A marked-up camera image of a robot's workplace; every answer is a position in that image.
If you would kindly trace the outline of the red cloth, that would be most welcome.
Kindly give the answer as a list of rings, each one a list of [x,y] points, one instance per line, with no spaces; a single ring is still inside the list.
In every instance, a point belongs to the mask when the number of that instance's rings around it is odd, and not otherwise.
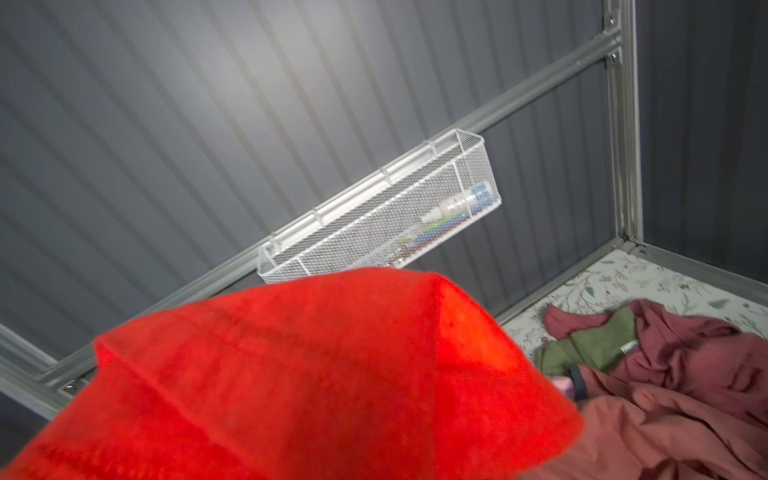
[[[574,403],[447,278],[367,268],[162,311],[94,344],[93,381],[5,479],[512,479]]]

